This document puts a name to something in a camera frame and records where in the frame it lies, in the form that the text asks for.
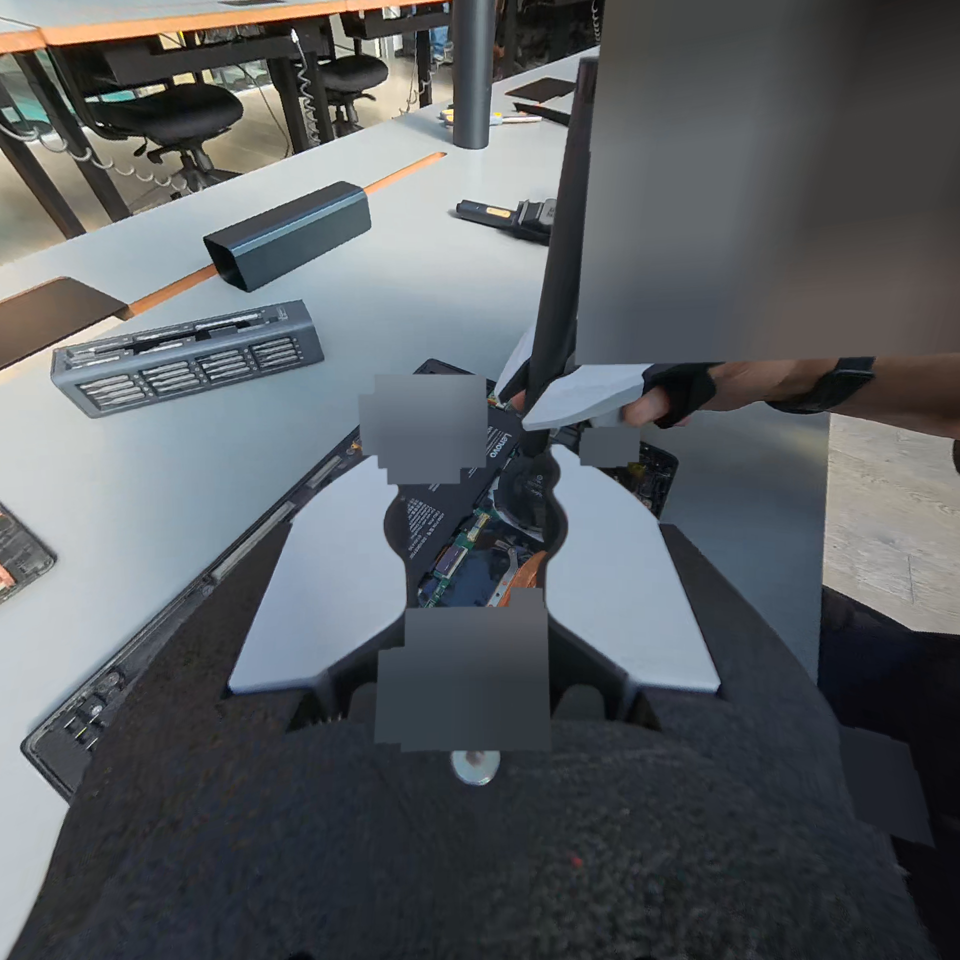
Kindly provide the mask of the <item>black desk mat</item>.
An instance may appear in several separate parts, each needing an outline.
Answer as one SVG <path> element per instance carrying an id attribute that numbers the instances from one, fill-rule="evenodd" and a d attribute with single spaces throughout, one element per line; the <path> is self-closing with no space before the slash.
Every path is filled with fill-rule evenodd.
<path id="1" fill-rule="evenodd" d="M 129 306 L 70 277 L 59 277 L 1 301 L 1 370 L 102 321 L 126 320 Z"/>

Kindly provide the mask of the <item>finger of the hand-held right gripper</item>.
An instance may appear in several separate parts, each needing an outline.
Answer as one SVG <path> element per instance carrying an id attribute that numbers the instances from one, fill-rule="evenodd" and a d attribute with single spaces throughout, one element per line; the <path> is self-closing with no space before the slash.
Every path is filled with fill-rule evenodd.
<path id="1" fill-rule="evenodd" d="M 616 412 L 644 391 L 651 364 L 583 365 L 553 380 L 524 414 L 527 432 L 552 430 Z"/>
<path id="2" fill-rule="evenodd" d="M 495 385 L 498 402 L 511 402 L 514 397 L 525 393 L 529 383 L 529 363 L 536 338 L 536 324 L 532 323 L 510 354 L 506 365 Z"/>

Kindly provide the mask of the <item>black laptop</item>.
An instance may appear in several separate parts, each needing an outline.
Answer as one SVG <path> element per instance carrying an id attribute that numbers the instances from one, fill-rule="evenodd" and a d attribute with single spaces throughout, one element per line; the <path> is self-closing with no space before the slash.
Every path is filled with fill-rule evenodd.
<path id="1" fill-rule="evenodd" d="M 459 485 L 402 486 L 397 515 L 406 518 L 404 563 L 414 606 L 504 605 L 520 569 L 536 554 L 540 530 L 498 509 L 499 476 L 520 454 L 521 416 L 491 390 L 486 466 Z M 42 779 L 71 802 L 96 744 L 153 660 L 201 604 L 269 534 L 291 526 L 317 496 L 364 461 L 359 428 L 299 478 L 270 510 L 222 551 L 116 654 L 103 656 L 20 744 Z"/>

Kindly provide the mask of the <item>black device with yellow label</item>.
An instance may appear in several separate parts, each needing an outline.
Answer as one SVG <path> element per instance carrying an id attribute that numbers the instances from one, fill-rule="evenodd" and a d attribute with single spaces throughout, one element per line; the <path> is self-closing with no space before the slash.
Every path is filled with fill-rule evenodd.
<path id="1" fill-rule="evenodd" d="M 464 199 L 455 207 L 456 215 L 467 222 L 498 230 L 510 230 L 517 222 L 515 210 Z"/>

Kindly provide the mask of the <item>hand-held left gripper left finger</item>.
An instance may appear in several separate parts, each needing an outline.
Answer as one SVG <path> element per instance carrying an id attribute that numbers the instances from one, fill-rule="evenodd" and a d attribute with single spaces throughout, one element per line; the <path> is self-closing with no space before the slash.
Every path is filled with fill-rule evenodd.
<path id="1" fill-rule="evenodd" d="M 398 493 L 371 457 L 299 512 L 229 677 L 232 693 L 315 687 L 402 616 L 405 566 L 384 533 Z"/>

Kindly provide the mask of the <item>grey screwdriver bit tray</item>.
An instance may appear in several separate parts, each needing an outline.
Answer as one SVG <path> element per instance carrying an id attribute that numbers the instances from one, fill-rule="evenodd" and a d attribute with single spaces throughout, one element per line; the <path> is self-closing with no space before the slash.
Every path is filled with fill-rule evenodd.
<path id="1" fill-rule="evenodd" d="M 98 419 L 324 360 L 313 319 L 296 300 L 59 348 L 51 380 Z"/>

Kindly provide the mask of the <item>orange top desk black frame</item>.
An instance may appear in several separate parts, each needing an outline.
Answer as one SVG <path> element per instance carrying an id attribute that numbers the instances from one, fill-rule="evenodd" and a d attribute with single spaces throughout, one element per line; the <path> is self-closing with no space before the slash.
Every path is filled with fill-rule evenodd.
<path id="1" fill-rule="evenodd" d="M 242 25 L 362 14 L 362 40 L 427 31 L 445 19 L 444 2 L 2 2 L 2 55 L 14 55 L 34 94 L 64 138 L 90 146 L 64 98 L 42 69 L 38 52 L 152 35 L 196 33 Z"/>

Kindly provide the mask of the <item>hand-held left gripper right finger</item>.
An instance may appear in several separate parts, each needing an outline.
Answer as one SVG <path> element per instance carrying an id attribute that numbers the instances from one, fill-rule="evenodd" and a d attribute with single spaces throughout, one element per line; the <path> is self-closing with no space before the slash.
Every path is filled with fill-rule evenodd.
<path id="1" fill-rule="evenodd" d="M 566 447 L 550 453 L 567 531 L 546 564 L 549 614 L 642 687 L 714 695 L 721 681 L 654 513 Z"/>

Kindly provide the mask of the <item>black wrist watch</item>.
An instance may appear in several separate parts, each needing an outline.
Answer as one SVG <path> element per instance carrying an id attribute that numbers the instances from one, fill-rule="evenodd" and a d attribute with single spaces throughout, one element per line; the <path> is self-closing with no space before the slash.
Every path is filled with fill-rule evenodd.
<path id="1" fill-rule="evenodd" d="M 795 361 L 766 403 L 794 415 L 831 411 L 875 378 L 876 362 L 868 356 Z"/>

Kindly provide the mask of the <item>black armless office chair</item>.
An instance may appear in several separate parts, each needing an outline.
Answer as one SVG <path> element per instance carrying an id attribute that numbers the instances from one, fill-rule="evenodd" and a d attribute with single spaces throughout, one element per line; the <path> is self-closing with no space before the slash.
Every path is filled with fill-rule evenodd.
<path id="1" fill-rule="evenodd" d="M 217 169 L 204 145 L 228 132 L 243 117 L 240 99 L 229 90 L 206 83 L 173 84 L 159 92 L 126 101 L 79 101 L 79 116 L 105 139 L 143 138 L 155 144 L 142 148 L 154 164 L 177 153 L 182 166 L 177 175 L 186 188 L 199 191 L 238 177 Z"/>
<path id="2" fill-rule="evenodd" d="M 369 91 L 387 81 L 388 64 L 373 55 L 354 54 L 322 63 L 318 72 L 328 107 L 333 111 L 334 136 L 342 138 L 361 130 L 355 101 L 376 100 Z"/>

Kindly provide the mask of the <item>laptop bottom cover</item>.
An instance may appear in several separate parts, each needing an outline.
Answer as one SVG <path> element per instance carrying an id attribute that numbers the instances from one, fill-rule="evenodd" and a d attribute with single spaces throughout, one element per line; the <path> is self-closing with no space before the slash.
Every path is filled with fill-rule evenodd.
<path id="1" fill-rule="evenodd" d="M 1 505 L 1 603 L 54 568 L 56 555 Z"/>

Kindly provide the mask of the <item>grey bit tray sleeve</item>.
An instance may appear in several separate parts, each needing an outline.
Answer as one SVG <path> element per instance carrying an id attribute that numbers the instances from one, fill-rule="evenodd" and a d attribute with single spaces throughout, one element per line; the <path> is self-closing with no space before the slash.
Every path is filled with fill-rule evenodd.
<path id="1" fill-rule="evenodd" d="M 220 278 L 252 293 L 370 228 L 366 192 L 340 181 L 208 234 L 203 243 Z"/>

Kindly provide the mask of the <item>small black mat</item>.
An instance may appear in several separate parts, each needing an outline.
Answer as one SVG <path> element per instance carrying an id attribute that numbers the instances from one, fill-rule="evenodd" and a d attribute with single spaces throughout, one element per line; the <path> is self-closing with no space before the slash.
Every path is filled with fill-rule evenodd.
<path id="1" fill-rule="evenodd" d="M 508 90 L 506 95 L 518 101 L 543 104 L 566 96 L 575 90 L 575 87 L 575 81 L 563 78 L 543 77 Z"/>

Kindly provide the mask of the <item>person's right hand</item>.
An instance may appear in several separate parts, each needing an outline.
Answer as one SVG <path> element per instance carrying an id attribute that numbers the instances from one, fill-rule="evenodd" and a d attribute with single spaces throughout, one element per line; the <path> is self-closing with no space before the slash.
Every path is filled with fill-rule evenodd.
<path id="1" fill-rule="evenodd" d="M 731 412 L 764 402 L 780 381 L 779 362 L 731 362 L 714 366 L 710 375 L 715 395 L 704 408 L 713 412 Z M 670 400 L 663 387 L 655 387 L 638 400 L 624 406 L 622 419 L 628 426 L 644 426 L 665 417 Z"/>

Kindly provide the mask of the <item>grey round pillar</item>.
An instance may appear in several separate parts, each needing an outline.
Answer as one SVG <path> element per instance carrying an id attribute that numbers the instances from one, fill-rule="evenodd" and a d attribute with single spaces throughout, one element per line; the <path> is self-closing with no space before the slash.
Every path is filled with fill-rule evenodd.
<path id="1" fill-rule="evenodd" d="M 489 144 L 496 12 L 495 1 L 455 1 L 452 7 L 452 136 L 466 150 Z"/>

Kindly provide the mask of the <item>black handheld device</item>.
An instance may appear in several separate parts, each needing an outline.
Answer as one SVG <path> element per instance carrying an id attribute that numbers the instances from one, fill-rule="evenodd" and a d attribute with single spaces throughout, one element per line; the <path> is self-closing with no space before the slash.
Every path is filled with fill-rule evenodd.
<path id="1" fill-rule="evenodd" d="M 526 241 L 549 245 L 556 209 L 556 198 L 523 200 L 513 215 L 512 234 Z"/>

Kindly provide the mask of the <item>person's dark clothed body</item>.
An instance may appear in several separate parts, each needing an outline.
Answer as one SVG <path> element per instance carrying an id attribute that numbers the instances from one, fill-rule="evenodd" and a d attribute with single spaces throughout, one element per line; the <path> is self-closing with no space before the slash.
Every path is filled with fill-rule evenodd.
<path id="1" fill-rule="evenodd" d="M 958 958 L 958 635 L 910 630 L 825 586 L 818 687 L 843 726 L 909 747 L 932 843 L 897 837 L 894 850 L 934 946 Z"/>

